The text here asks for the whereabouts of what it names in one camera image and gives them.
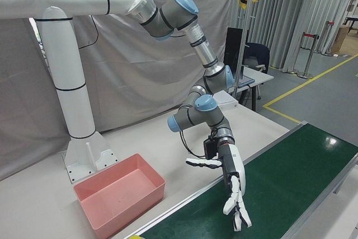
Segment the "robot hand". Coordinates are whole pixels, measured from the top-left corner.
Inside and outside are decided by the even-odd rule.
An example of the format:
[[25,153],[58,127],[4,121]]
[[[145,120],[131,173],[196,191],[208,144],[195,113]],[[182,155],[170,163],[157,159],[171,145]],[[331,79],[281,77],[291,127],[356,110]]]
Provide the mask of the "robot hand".
[[222,144],[217,147],[217,160],[200,160],[187,158],[186,163],[191,166],[208,167],[211,169],[222,168],[223,179],[229,191],[229,198],[223,206],[225,215],[233,215],[233,228],[240,231],[242,223],[247,227],[252,226],[252,222],[246,210],[243,196],[246,190],[246,175],[243,161],[239,150],[234,144]]

